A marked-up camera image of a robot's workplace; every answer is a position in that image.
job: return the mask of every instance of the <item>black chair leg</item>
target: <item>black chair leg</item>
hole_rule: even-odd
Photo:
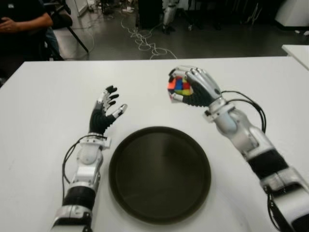
[[[184,9],[181,9],[181,13],[183,14],[184,18],[186,19],[186,21],[190,24],[190,25],[195,25],[197,26],[198,29],[202,29],[201,24],[196,23],[188,14]]]
[[[86,46],[83,44],[83,42],[78,38],[78,36],[75,34],[75,32],[70,28],[67,27],[67,29],[71,32],[71,34],[76,38],[76,40],[79,42],[79,44],[85,49],[85,51],[87,53],[89,53],[88,49],[86,48]]]
[[[62,58],[62,56],[58,53],[58,51],[51,45],[51,43],[49,42],[49,40],[47,38],[45,38],[45,42],[47,43],[47,47],[53,51],[53,55],[56,56],[57,60],[61,60],[63,61],[64,59]]]

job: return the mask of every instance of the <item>white table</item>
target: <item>white table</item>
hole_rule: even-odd
[[[204,120],[205,109],[170,103],[168,73],[181,64],[204,68],[222,89],[240,90],[255,99],[266,113],[267,135],[309,181],[308,71],[291,57],[29,62],[0,89],[1,231],[49,230],[61,205],[65,152],[87,133],[94,102],[111,84],[119,88],[117,105],[127,103],[128,110],[106,133],[112,146],[104,152],[95,232],[276,231],[258,178],[215,125]],[[260,125],[254,109],[238,106]],[[142,223],[124,212],[109,190],[108,165],[114,150],[129,134],[149,126],[189,134],[211,164],[205,204],[178,224]],[[74,169],[71,159],[69,176]]]
[[[283,45],[282,49],[309,70],[309,45]]]

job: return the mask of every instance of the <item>white machine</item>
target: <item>white machine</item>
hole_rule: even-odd
[[[208,107],[206,119],[216,123],[218,131],[231,140],[258,176],[267,194],[268,213],[274,226],[282,232],[309,232],[309,185],[285,162],[266,137],[264,113],[260,114],[265,119],[260,130],[231,101],[222,97],[216,82],[202,69],[179,66],[169,74],[170,82],[174,78],[189,82],[193,94],[180,95],[174,92],[170,93],[170,97],[188,105]],[[70,186],[65,196],[63,193],[63,204],[56,214],[52,232],[92,231],[92,209],[99,186],[99,169],[103,163],[102,150],[109,147],[110,143],[103,134],[127,108],[124,104],[111,115],[106,115],[108,108],[115,104],[113,99],[118,97],[117,94],[111,95],[116,90],[111,86],[102,93],[90,118],[89,134],[79,139],[64,158],[63,180]],[[247,102],[259,108],[250,98]],[[77,155],[77,170],[70,182],[65,175],[65,164],[78,143],[82,149]]]

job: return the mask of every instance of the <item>black tray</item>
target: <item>black tray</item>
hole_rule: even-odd
[[[167,127],[139,130],[117,147],[109,169],[111,190],[132,216],[170,224],[203,204],[211,170],[203,149],[187,134]]]

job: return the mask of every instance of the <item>gray floor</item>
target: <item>gray floor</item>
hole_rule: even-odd
[[[139,51],[123,25],[133,30],[135,16],[123,15],[116,11],[110,16],[100,10],[77,17],[72,7],[72,28],[91,52],[86,54],[75,38],[66,30],[56,30],[60,52],[65,59],[76,60],[128,60],[149,59],[150,51]],[[188,31],[188,23],[181,17],[174,22],[176,29],[171,35],[165,35],[161,28],[153,30],[148,43],[156,43],[172,51],[177,58],[224,58],[224,57],[259,57],[285,56],[283,44],[309,44],[309,36],[296,34],[294,31],[282,31],[271,25],[223,25],[216,31],[211,24],[203,30],[193,28]],[[174,58],[168,53],[153,59]]]

